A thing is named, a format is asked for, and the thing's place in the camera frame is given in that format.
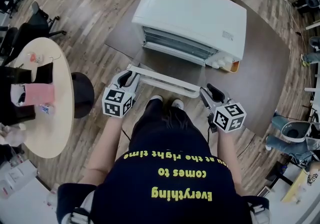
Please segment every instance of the white sneaker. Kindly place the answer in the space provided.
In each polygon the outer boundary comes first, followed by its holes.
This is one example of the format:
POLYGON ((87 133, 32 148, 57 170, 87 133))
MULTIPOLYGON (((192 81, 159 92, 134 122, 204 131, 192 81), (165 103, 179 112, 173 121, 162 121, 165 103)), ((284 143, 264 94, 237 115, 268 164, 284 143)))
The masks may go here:
POLYGON ((158 99, 158 100, 160 100, 160 101, 164 101, 164 99, 160 96, 160 95, 153 95, 150 99, 149 99, 149 101, 152 101, 152 100, 155 100, 155 99, 158 99))
POLYGON ((184 106, 185 106, 184 103, 180 99, 175 99, 171 104, 171 107, 178 108, 181 110, 184 110, 184 106))
POLYGON ((267 137, 265 138, 265 149, 268 150, 268 151, 270 151, 270 150, 272 150, 272 147, 267 146, 267 139, 268 139, 268 137, 269 137, 269 136, 267 136, 267 137))

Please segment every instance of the brown table surface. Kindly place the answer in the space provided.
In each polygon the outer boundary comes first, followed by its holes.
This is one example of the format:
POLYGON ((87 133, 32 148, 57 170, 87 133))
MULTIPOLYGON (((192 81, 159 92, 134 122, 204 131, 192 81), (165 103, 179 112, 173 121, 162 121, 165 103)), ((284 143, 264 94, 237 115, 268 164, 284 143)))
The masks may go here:
POLYGON ((140 0, 135 0, 129 7, 105 44, 139 60, 158 73, 199 86, 205 82, 211 83, 228 91, 247 113, 244 125, 263 137, 283 90, 290 50, 277 33, 244 2, 231 1, 247 10, 244 55, 237 73, 209 66, 204 68, 165 53, 142 48, 131 23, 140 0))

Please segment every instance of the wooden table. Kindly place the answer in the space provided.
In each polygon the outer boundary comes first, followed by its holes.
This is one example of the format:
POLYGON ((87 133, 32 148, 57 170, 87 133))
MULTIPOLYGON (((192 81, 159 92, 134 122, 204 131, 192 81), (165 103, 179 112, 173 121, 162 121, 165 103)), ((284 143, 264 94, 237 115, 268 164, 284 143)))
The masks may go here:
POLYGON ((28 43, 17 57, 14 67, 23 64, 24 69, 32 71, 32 81, 37 74, 37 64, 26 61, 28 53, 43 55, 43 63, 53 61, 54 108, 48 115, 35 107, 35 120, 25 122, 25 145, 42 158, 54 158, 65 148, 74 122, 74 88, 67 59, 61 48, 48 38, 37 38, 28 43))
POLYGON ((131 23, 140 0, 135 0, 128 8, 105 44, 155 72, 198 86, 211 83, 220 90, 228 91, 247 113, 244 125, 263 137, 283 90, 290 50, 255 11, 241 0, 231 1, 247 10, 244 55, 237 73, 227 73, 208 66, 204 68, 165 53, 142 48, 131 23))
POLYGON ((288 192, 285 194, 281 202, 283 203, 290 203, 295 196, 295 194, 298 191, 298 188, 301 184, 306 184, 308 179, 308 175, 304 169, 301 169, 301 172, 299 173, 298 177, 295 178, 293 184, 291 185, 288 192))

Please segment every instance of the round table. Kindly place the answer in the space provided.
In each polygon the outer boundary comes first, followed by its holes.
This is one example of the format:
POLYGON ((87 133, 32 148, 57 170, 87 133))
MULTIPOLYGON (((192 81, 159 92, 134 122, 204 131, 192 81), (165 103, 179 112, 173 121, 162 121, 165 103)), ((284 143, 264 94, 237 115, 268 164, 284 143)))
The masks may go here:
POLYGON ((24 69, 32 71, 35 80, 38 65, 26 61, 28 53, 43 55, 42 65, 53 61, 54 114, 49 115, 35 107, 35 119, 25 122, 25 145, 42 158, 54 158, 65 148, 74 123, 74 88, 71 72, 61 48, 48 38, 37 38, 28 43, 17 57, 14 67, 23 64, 24 69))

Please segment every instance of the sneaker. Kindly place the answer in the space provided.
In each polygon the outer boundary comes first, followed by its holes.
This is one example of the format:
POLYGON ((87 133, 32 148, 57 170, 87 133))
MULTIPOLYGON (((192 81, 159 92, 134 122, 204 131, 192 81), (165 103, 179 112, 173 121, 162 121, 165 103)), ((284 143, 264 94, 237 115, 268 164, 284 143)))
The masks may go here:
POLYGON ((265 138, 265 149, 268 150, 268 151, 270 151, 270 150, 272 149, 272 147, 267 146, 267 139, 268 139, 268 137, 269 137, 269 136, 267 136, 267 137, 265 138))
POLYGON ((155 100, 155 99, 158 99, 158 100, 160 100, 160 101, 162 101, 162 102, 164 101, 164 99, 163 99, 160 95, 154 95, 154 96, 152 96, 149 101, 152 101, 152 100, 155 100))
POLYGON ((304 55, 303 54, 300 54, 300 59, 302 61, 302 66, 306 67, 306 66, 310 65, 308 62, 304 61, 304 55))
POLYGON ((172 102, 171 107, 184 110, 184 103, 183 103, 182 100, 180 100, 180 99, 175 99, 175 100, 172 102))

